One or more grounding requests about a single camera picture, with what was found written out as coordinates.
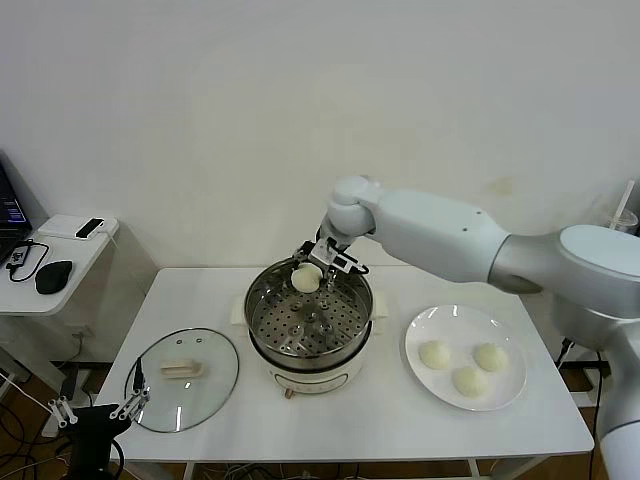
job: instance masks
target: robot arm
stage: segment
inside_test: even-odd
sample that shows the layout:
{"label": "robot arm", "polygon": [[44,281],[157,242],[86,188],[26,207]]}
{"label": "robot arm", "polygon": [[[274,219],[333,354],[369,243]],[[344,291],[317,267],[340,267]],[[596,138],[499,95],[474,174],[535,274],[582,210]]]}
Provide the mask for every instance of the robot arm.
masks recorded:
{"label": "robot arm", "polygon": [[[549,235],[512,235],[480,208],[345,177],[335,184],[308,259],[325,273],[353,271],[359,264],[344,251],[360,236],[449,281],[487,282],[509,293],[553,292],[554,322],[561,333],[604,350],[609,358],[616,383],[603,405],[598,433],[610,478],[636,478],[640,238],[593,225]],[[345,258],[352,261],[346,267]]]}
{"label": "robot arm", "polygon": [[607,315],[640,317],[640,262],[632,261],[640,240],[621,232],[576,225],[550,235],[511,235],[478,207],[385,190],[365,177],[342,178],[329,200],[319,243],[344,251],[363,235],[393,257],[445,280],[487,282],[509,293],[548,288]]}

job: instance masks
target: cable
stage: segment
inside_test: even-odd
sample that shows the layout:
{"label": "cable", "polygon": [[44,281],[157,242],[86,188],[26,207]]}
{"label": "cable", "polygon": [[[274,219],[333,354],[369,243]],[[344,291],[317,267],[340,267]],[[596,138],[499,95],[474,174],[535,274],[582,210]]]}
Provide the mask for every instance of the cable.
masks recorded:
{"label": "cable", "polygon": [[122,447],[120,446],[120,444],[118,442],[116,442],[115,440],[111,440],[111,444],[116,447],[116,450],[118,451],[118,457],[120,458],[120,464],[118,465],[118,471],[116,472],[115,476],[113,477],[113,480],[118,480],[120,478],[120,475],[122,474],[122,470],[124,470],[124,452],[122,451]]}
{"label": "cable", "polygon": [[5,431],[5,433],[7,435],[9,435],[11,438],[13,438],[16,442],[21,442],[22,445],[31,445],[31,444],[33,444],[35,446],[48,445],[50,443],[57,442],[58,440],[61,440],[62,438],[64,438],[64,437],[56,437],[56,438],[52,438],[50,440],[45,440],[44,442],[29,442],[28,440],[25,440],[25,438],[24,438],[24,435],[25,435],[24,434],[24,424],[18,418],[18,416],[9,407],[7,407],[6,405],[3,405],[2,403],[0,403],[0,408],[4,408],[7,412],[9,412],[13,416],[13,418],[16,419],[16,421],[20,425],[20,430],[22,431],[22,437],[23,438],[18,438],[13,433],[11,433],[11,431],[7,428],[7,426],[2,422],[2,418],[0,418],[0,427]]}
{"label": "cable", "polygon": [[71,455],[71,454],[70,453],[65,453],[64,455],[60,455],[58,457],[47,458],[46,460],[41,460],[39,462],[32,463],[32,464],[27,465],[25,467],[16,468],[15,470],[13,470],[13,471],[11,471],[9,473],[5,473],[3,476],[0,477],[0,480],[4,480],[5,478],[9,478],[14,473],[21,472],[23,470],[26,470],[27,468],[35,467],[37,465],[42,465],[43,463],[50,462],[51,460],[56,460],[56,459],[60,459],[61,460],[63,457],[68,457],[69,455]]}
{"label": "cable", "polygon": [[89,398],[89,406],[93,407],[93,398],[91,397],[91,394],[87,392],[84,388],[82,389],[82,393],[84,393]]}
{"label": "cable", "polygon": [[13,278],[13,274],[15,273],[15,271],[17,269],[21,268],[22,265],[16,266],[16,265],[12,265],[10,263],[7,264],[7,270],[9,270],[9,280],[11,280],[14,283],[25,282],[25,281],[29,280],[31,277],[33,277],[35,275],[35,273],[38,271],[38,268],[40,268],[40,264],[44,260],[44,257],[46,257],[47,253],[49,253],[49,245],[46,245],[44,243],[34,242],[33,240],[27,240],[24,243],[27,245],[29,250],[31,250],[31,248],[34,245],[37,245],[39,247],[44,247],[44,253],[42,254],[40,259],[38,260],[38,263],[36,263],[36,266],[33,268],[31,273],[29,275],[27,275],[26,277],[23,277],[23,278]]}
{"label": "cable", "polygon": [[[42,421],[42,424],[40,425],[40,428],[38,428],[38,431],[36,432],[35,436],[33,437],[33,440],[30,442],[29,449],[27,450],[27,457],[31,456],[31,450],[33,450],[34,442],[38,439],[38,437],[42,433],[42,430],[44,429],[44,426],[47,424],[48,421],[49,421],[49,417],[48,416],[44,417],[44,420]],[[25,461],[24,461],[25,467],[28,466],[27,465],[28,461],[29,461],[29,459],[26,458]],[[32,465],[33,465],[33,480],[38,480],[38,465],[36,464],[35,459],[34,459],[34,462],[32,463]],[[26,470],[22,471],[22,480],[24,480],[24,476],[26,475],[26,473],[27,473]]]}
{"label": "cable", "polygon": [[558,370],[560,370],[560,367],[562,367],[562,364],[564,363],[564,359],[567,358],[567,354],[569,353],[569,350],[571,350],[574,347],[574,345],[575,343],[569,340],[568,338],[565,338],[564,340],[562,340],[562,348],[560,349],[560,355],[558,355],[558,359],[555,362],[556,368]]}
{"label": "cable", "polygon": [[53,415],[53,412],[51,410],[49,410],[48,407],[45,407],[42,403],[40,403],[38,400],[36,400],[35,398],[33,398],[31,395],[29,395],[27,392],[25,392],[24,390],[22,390],[19,386],[17,386],[15,383],[13,383],[11,380],[9,380],[9,378],[5,377],[4,373],[0,372],[0,377],[4,378],[7,382],[9,382],[11,385],[13,385],[14,387],[16,387],[18,389],[18,391],[20,393],[22,393],[25,397],[30,398],[31,400],[33,400],[35,403],[37,403],[38,405],[40,405],[49,415]]}
{"label": "cable", "polygon": [[[598,424],[598,412],[600,411],[600,397],[602,395],[602,367],[600,366],[600,362],[602,362],[602,357],[600,356],[600,352],[596,352],[598,355],[598,372],[600,373],[598,377],[598,396],[596,397],[596,411],[593,414],[593,428],[591,429],[591,435],[593,436],[594,443],[596,440],[596,428]],[[591,450],[591,457],[589,458],[589,480],[593,478],[593,459],[595,457],[597,446],[593,446],[593,450]]]}
{"label": "cable", "polygon": [[72,334],[72,337],[78,339],[78,351],[73,356],[71,356],[67,360],[63,361],[60,365],[56,365],[57,369],[61,369],[67,363],[74,361],[82,353],[82,347],[84,345],[84,333],[82,333],[82,332],[74,333],[74,334]]}
{"label": "cable", "polygon": [[22,450],[22,447],[24,446],[24,439],[25,439],[25,431],[24,431],[24,424],[22,423],[22,421],[20,420],[20,418],[18,418],[18,416],[13,412],[13,410],[11,410],[9,407],[3,405],[0,403],[0,407],[4,408],[7,412],[9,412],[13,418],[15,419],[15,421],[18,423],[18,425],[20,426],[20,431],[22,432],[22,438],[17,438],[15,437],[7,428],[7,426],[4,424],[4,422],[2,421],[2,417],[0,417],[0,426],[2,426],[2,429],[11,437],[13,438],[15,441],[17,441],[19,443],[18,448],[16,449],[15,452],[11,453],[7,453],[7,454],[3,454],[2,457],[7,456],[9,458],[7,458],[6,461],[4,461],[1,465],[0,468],[4,467],[5,465],[7,465],[9,462],[11,462],[14,458],[16,458],[18,456],[18,453],[20,452],[20,450]]}

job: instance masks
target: computer mouse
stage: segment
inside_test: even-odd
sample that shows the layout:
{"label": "computer mouse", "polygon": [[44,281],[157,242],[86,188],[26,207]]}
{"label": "computer mouse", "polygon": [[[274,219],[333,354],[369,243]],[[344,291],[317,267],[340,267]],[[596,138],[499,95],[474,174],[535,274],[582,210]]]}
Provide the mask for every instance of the computer mouse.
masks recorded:
{"label": "computer mouse", "polygon": [[50,295],[62,290],[69,280],[72,262],[63,260],[61,262],[48,263],[36,273],[36,290],[43,295]]}

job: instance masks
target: black cable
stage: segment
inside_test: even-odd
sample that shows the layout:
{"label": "black cable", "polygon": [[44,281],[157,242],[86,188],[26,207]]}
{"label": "black cable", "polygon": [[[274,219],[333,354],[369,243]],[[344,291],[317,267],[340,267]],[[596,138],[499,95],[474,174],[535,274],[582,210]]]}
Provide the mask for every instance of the black cable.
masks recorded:
{"label": "black cable", "polygon": [[[42,421],[42,424],[40,425],[40,428],[38,428],[38,431],[36,432],[35,436],[33,437],[33,441],[30,442],[29,444],[29,449],[27,450],[27,457],[29,457],[31,455],[31,450],[33,450],[33,447],[36,445],[36,440],[38,439],[38,437],[40,436],[40,434],[42,433],[42,430],[44,429],[44,426],[47,424],[47,422],[49,421],[49,416],[45,415],[44,420]],[[28,465],[29,459],[26,458],[24,461],[24,466],[26,467]],[[36,462],[32,462],[33,463],[33,480],[38,480],[38,465],[36,465]],[[22,480],[24,480],[24,476],[27,474],[27,470],[28,469],[24,469],[22,471]]]}
{"label": "black cable", "polygon": [[84,388],[81,390],[82,390],[82,393],[84,393],[89,398],[89,406],[93,407],[93,398],[91,398],[91,394],[87,392]]}
{"label": "black cable", "polygon": [[24,424],[22,423],[20,418],[13,412],[13,410],[11,410],[6,405],[3,405],[2,403],[0,403],[0,407],[4,408],[7,412],[9,412],[9,414],[11,414],[11,416],[13,416],[17,424],[20,426],[20,431],[22,433],[22,438],[15,437],[2,421],[2,417],[0,417],[0,426],[2,427],[2,429],[7,433],[7,435],[9,435],[12,439],[14,439],[19,443],[18,448],[16,449],[15,452],[5,453],[2,456],[0,456],[0,458],[8,457],[7,460],[5,460],[2,464],[0,464],[0,468],[2,468],[5,465],[7,465],[9,462],[11,462],[14,458],[18,457],[18,453],[20,452],[20,450],[22,450],[22,447],[24,446],[25,431],[24,431]]}
{"label": "black cable", "polygon": [[118,465],[118,471],[116,472],[116,475],[113,477],[113,480],[118,480],[120,478],[120,475],[122,474],[122,470],[124,470],[124,452],[122,451],[122,447],[118,442],[116,442],[115,440],[111,440],[111,443],[114,447],[116,447],[116,450],[118,451],[118,457],[120,457],[120,464]]}
{"label": "black cable", "polygon": [[56,457],[59,457],[60,454],[64,452],[67,448],[69,448],[71,445],[72,445],[71,441],[69,441],[69,442],[63,443],[58,448],[56,448]]}
{"label": "black cable", "polygon": [[7,435],[9,435],[11,438],[13,438],[16,442],[21,442],[23,445],[48,445],[50,443],[53,442],[57,442],[58,440],[60,440],[63,437],[56,437],[56,438],[52,438],[50,440],[45,440],[44,442],[30,442],[28,440],[25,440],[25,430],[24,430],[24,424],[20,421],[20,419],[18,418],[18,416],[6,405],[3,405],[2,403],[0,403],[0,408],[4,408],[7,412],[9,412],[13,418],[16,419],[16,421],[18,422],[18,424],[20,425],[20,430],[22,431],[22,437],[23,438],[18,438],[16,437],[13,433],[11,433],[11,431],[7,428],[7,426],[4,424],[4,422],[2,421],[2,418],[0,418],[0,427],[5,431],[5,433]]}
{"label": "black cable", "polygon": [[[600,352],[596,352],[598,355],[598,363],[602,362],[602,357],[600,356]],[[600,411],[600,396],[602,395],[602,368],[598,366],[598,372],[600,376],[598,378],[598,396],[596,398],[596,411],[593,414],[593,428],[591,429],[591,435],[593,436],[593,450],[591,450],[591,458],[589,459],[589,480],[593,478],[593,459],[595,457],[596,448],[597,448],[597,440],[596,440],[596,428],[598,424],[598,412]]]}
{"label": "black cable", "polygon": [[37,245],[39,247],[44,247],[44,253],[42,254],[40,259],[38,260],[38,263],[36,263],[36,266],[33,268],[31,273],[29,275],[27,275],[26,277],[24,277],[24,278],[13,278],[13,274],[15,273],[15,271],[18,268],[21,268],[22,265],[20,267],[16,267],[14,265],[7,264],[7,270],[9,270],[9,280],[11,280],[14,283],[25,282],[25,281],[29,280],[31,277],[33,277],[35,275],[35,273],[38,271],[38,268],[40,267],[40,264],[44,260],[44,257],[46,257],[47,253],[49,253],[49,245],[45,245],[44,243],[34,242],[33,240],[27,240],[25,243],[27,243],[27,245],[29,247],[29,250],[31,250],[31,248],[34,245]]}
{"label": "black cable", "polygon": [[562,340],[562,348],[560,349],[560,355],[558,355],[558,359],[555,362],[556,368],[559,368],[560,365],[562,365],[562,361],[564,360],[564,357],[567,356],[567,353],[569,353],[569,350],[571,350],[573,345],[574,343],[568,338],[565,338]]}
{"label": "black cable", "polygon": [[53,366],[56,367],[58,370],[63,368],[67,363],[78,358],[82,353],[82,347],[84,345],[84,335],[78,334],[77,338],[78,338],[78,351],[72,357],[69,357],[67,360],[63,361],[60,365],[56,365],[55,362],[52,362]]}

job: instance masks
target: wooden floor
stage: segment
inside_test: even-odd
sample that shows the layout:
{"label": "wooden floor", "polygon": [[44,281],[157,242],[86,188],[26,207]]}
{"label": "wooden floor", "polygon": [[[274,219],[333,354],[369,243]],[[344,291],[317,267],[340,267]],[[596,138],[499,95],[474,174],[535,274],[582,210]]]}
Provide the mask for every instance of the wooden floor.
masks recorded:
{"label": "wooden floor", "polygon": [[[104,376],[104,374],[93,375],[90,382],[86,384],[86,388],[90,391],[97,391]],[[575,375],[568,374],[564,376],[572,390],[576,389],[576,384],[580,387],[581,381],[579,379],[576,381]],[[53,398],[54,395],[53,391],[35,377],[32,377],[23,387],[28,393],[43,403]],[[15,392],[13,388],[6,395],[2,403],[9,407],[20,418],[24,424],[26,438],[33,440],[42,422],[45,420],[46,412],[31,400],[25,399]],[[590,427],[593,422],[593,410],[592,408],[582,410],[582,415]],[[14,436],[21,437],[20,427],[4,409],[0,409],[0,419]],[[59,440],[48,445],[34,446],[30,454],[38,461],[45,460],[55,456],[55,449],[62,444],[64,444],[64,440]],[[0,464],[7,460],[6,454],[15,452],[19,445],[19,442],[13,440],[6,432],[0,429],[0,455],[5,455],[5,457],[0,457]],[[28,450],[28,446],[23,446],[20,453],[25,455]],[[24,458],[13,459],[7,465],[1,467],[0,478],[5,478],[3,475],[24,466],[24,461]],[[480,473],[488,474],[493,463],[493,460],[483,460],[479,462]],[[311,476],[319,477],[323,480],[334,480],[353,476],[356,473],[355,464],[283,464],[282,472],[278,465],[264,465],[264,467],[278,478],[294,477],[296,475],[302,475],[303,472],[308,472]],[[163,465],[163,468],[169,471],[173,475],[173,478],[182,479],[185,466],[184,464],[167,464]],[[222,479],[224,477],[224,470],[225,467],[223,465],[198,466],[194,479]],[[22,473],[25,473],[24,479],[30,480],[34,478],[33,468],[29,468],[25,472],[18,472],[6,478],[20,479],[22,478]],[[61,460],[52,460],[38,466],[37,478],[38,480],[58,480],[64,473],[65,464]],[[415,478],[460,475],[469,475],[466,462],[363,463],[360,465],[359,472],[359,476],[363,478]],[[263,480],[257,472],[252,473],[252,477],[253,480]],[[135,477],[127,472],[124,472],[120,478],[123,480],[135,479]],[[538,465],[520,478],[522,480],[587,480],[589,478],[589,455],[554,457]],[[241,475],[238,474],[236,480],[252,479],[248,476],[241,478]],[[596,451],[593,480],[608,480],[599,451]]]}

